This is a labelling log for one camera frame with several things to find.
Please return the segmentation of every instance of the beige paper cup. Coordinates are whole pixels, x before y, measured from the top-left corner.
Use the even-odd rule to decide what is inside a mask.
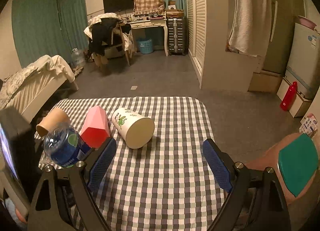
[[[66,112],[64,112],[61,108],[54,108],[44,119],[42,119],[41,123],[36,126],[36,130],[38,134],[43,137],[61,122],[67,122],[69,124],[71,123]]]
[[[132,149],[141,148],[148,143],[155,131],[155,123],[151,118],[126,108],[119,108],[113,113],[112,123]]]

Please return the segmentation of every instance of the wardrobe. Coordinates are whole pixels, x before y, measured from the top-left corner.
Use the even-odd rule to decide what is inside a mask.
[[[206,0],[187,0],[188,53],[201,81],[206,44]]]
[[[246,92],[258,60],[226,52],[228,2],[187,0],[188,53],[201,89]]]

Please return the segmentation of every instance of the blue laundry basket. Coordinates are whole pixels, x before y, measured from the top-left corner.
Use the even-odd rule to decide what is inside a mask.
[[[142,54],[153,53],[153,44],[151,39],[138,39],[137,43]]]

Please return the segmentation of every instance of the red thermos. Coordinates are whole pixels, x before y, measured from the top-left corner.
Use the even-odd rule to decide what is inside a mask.
[[[282,110],[284,110],[284,111],[289,110],[290,105],[293,101],[293,98],[295,97],[295,95],[297,93],[297,90],[298,90],[298,84],[296,81],[294,81],[292,83],[292,85],[288,88],[288,91],[285,94],[285,96],[280,104],[280,107],[282,108]]]

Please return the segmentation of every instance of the suitcase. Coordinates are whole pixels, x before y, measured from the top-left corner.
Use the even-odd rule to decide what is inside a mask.
[[[167,18],[167,27],[170,54],[184,54],[187,45],[185,18]]]

